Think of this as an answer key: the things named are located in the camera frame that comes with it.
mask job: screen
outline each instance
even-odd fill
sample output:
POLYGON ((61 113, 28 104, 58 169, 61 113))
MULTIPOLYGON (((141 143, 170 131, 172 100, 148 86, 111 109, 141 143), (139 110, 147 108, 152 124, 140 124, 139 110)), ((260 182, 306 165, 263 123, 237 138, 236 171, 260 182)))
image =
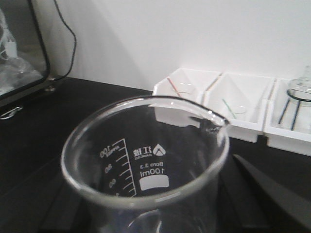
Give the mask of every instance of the screen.
POLYGON ((28 0, 0 1, 0 99, 45 80, 48 63, 28 0))

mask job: white tray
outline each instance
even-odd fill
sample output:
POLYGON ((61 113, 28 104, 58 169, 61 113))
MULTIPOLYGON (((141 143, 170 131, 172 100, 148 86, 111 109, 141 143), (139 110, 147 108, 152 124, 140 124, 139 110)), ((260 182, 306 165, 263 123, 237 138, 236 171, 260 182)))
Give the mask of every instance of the white tray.
POLYGON ((278 123, 288 99, 288 82, 287 79, 277 80, 268 103, 263 131, 268 137, 268 146, 311 156, 311 107, 300 106, 294 130, 291 131, 297 104, 290 101, 282 123, 278 123))
MULTIPOLYGON (((192 84, 193 91, 190 94, 181 92, 179 95, 185 99, 189 99, 197 103, 202 103, 204 92, 217 79, 219 75, 220 72, 217 71, 179 68, 168 77, 173 80, 177 90, 179 88, 179 83, 177 80, 180 80, 181 82, 188 80, 192 84)), ((163 79, 155 85, 153 95, 178 96, 168 78, 163 79)))
POLYGON ((205 93, 203 105, 227 117, 229 136, 256 142, 262 135, 274 78, 225 73, 205 93))

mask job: white wall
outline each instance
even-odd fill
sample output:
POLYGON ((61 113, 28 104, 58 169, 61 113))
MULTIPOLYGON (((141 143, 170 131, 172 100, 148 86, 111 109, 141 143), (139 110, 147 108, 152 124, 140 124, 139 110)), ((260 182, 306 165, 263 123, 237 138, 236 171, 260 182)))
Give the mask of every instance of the white wall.
MULTIPOLYGON (((59 0, 78 37, 71 76, 153 89, 178 67, 295 78, 311 64, 310 0, 59 0)), ((37 0, 52 63, 72 37, 37 0)))

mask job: black cable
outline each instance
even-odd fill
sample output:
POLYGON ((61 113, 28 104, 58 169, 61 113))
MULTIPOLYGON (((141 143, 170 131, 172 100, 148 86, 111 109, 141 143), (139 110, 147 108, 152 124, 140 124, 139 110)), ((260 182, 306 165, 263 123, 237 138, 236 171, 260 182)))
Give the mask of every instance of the black cable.
POLYGON ((64 20, 64 18, 62 16, 62 13, 59 10, 58 4, 57 4, 57 0, 54 0, 54 4, 55 4, 55 7, 57 9, 57 12, 58 12, 58 15, 59 15, 60 19, 62 20, 62 22, 65 25, 65 27, 71 32, 71 34, 73 36, 73 40, 74 40, 72 56, 71 56, 71 64, 70 64, 69 70, 67 71, 67 73, 65 75, 61 76, 60 78, 54 79, 54 81, 57 81, 57 80, 60 80, 60 79, 63 79, 65 77, 67 77, 69 75, 69 73, 71 72, 71 70, 72 70, 73 63, 74 63, 74 56, 75 56, 76 48, 77 48, 77 37, 76 37, 75 33, 73 32, 73 30, 65 22, 65 20, 64 20))

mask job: beaker rim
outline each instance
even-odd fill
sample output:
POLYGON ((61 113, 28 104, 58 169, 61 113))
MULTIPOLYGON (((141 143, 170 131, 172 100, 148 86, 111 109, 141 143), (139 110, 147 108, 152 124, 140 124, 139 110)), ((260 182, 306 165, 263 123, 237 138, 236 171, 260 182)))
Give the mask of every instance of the beaker rim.
POLYGON ((180 97, 173 96, 138 96, 134 98, 129 98, 125 100, 118 101, 116 103, 110 104, 93 114, 87 117, 84 121, 82 121, 70 134, 68 139, 66 140, 62 154, 61 154, 61 170, 66 179, 66 181, 84 198, 86 198, 90 202, 94 202, 100 206, 108 207, 108 208, 116 208, 116 209, 152 209, 160 206, 164 206, 167 204, 175 203, 185 197, 188 197, 195 192, 199 191, 206 184, 209 183, 212 179, 214 179, 220 169, 223 167, 225 163, 228 151, 229 151, 229 137, 226 130, 220 130, 224 142, 224 148, 220 156, 215 159, 215 161, 204 171, 201 175, 199 175, 193 181, 180 186, 176 189, 163 192, 160 194, 155 194, 151 196, 143 196, 143 197, 123 197, 123 196, 114 196, 110 194, 105 194, 96 189, 91 188, 86 183, 82 183, 75 179, 71 173, 67 169, 65 157, 70 153, 72 145, 77 143, 77 140, 81 137, 81 134, 91 127, 92 124, 96 120, 103 119, 111 115, 112 113, 118 112, 120 110, 124 110, 127 104, 131 104, 131 106, 142 106, 148 104, 149 100, 175 100, 180 103, 185 103, 189 105, 193 105, 198 109, 201 109, 202 113, 206 112, 211 116, 218 117, 223 125, 219 125, 222 129, 225 129, 230 123, 229 121, 223 117, 222 115, 200 105, 191 100, 183 99, 180 97))

